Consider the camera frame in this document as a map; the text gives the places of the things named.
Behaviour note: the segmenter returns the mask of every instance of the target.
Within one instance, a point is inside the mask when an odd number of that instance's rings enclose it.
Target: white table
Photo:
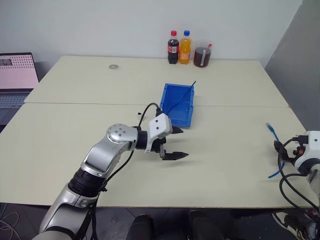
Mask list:
[[[195,106],[288,106],[256,60],[212,60],[199,68],[167,59],[88,56],[60,58],[25,102],[147,105],[160,103],[165,83],[195,80]]]
[[[115,123],[137,124],[145,106],[26,103],[0,134],[0,202],[50,205],[90,150]],[[154,109],[145,119],[152,119]],[[285,141],[305,130],[288,107],[196,106],[191,129],[167,137],[165,148],[190,153],[162,161],[137,150],[112,179],[100,206],[289,207],[279,191],[270,122]],[[122,155],[120,164],[127,158]],[[287,164],[285,172],[295,172]],[[292,178],[302,194],[316,196],[304,178]],[[305,202],[291,191],[297,204]]]

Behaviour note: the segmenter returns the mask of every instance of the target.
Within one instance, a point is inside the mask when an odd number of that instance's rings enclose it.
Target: bottle label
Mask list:
[[[168,46],[168,52],[171,54],[176,54],[179,52],[179,46]]]
[[[190,53],[182,53],[182,52],[180,52],[179,58],[183,59],[183,60],[188,60],[190,58]]]

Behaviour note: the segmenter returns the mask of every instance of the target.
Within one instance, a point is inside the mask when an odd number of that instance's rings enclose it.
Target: orange soda bottle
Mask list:
[[[185,30],[183,35],[184,37],[180,41],[179,62],[181,64],[188,64],[191,53],[191,39],[189,38],[190,31]]]

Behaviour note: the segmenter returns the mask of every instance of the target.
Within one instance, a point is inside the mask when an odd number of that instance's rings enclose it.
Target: blue crate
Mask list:
[[[194,111],[194,95],[195,86],[165,84],[160,108],[171,119],[173,126],[190,127]]]

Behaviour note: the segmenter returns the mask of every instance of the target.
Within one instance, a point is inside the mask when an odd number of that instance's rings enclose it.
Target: white cable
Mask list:
[[[4,208],[3,208],[2,212],[1,212],[1,215],[0,215],[0,223],[3,224],[3,225],[5,225],[5,226],[1,226],[1,227],[0,227],[0,230],[2,230],[2,231],[11,230],[11,236],[10,236],[10,238],[9,238],[8,240],[11,240],[11,239],[12,239],[12,237],[14,236],[14,233],[15,233],[15,235],[18,237],[18,239],[21,240],[19,234],[18,234],[17,231],[14,229],[14,227],[15,227],[15,226],[17,225],[17,223],[19,222],[19,218],[20,218],[19,214],[18,214],[17,212],[11,212],[11,213],[9,213],[8,215],[2,217],[3,214],[5,213],[5,210],[6,210],[7,205],[8,205],[7,203],[4,205]],[[8,218],[8,217],[11,216],[11,215],[16,215],[16,221],[15,221],[15,223],[14,223],[12,226],[11,226],[10,224],[8,224],[7,222],[4,221],[6,218]]]

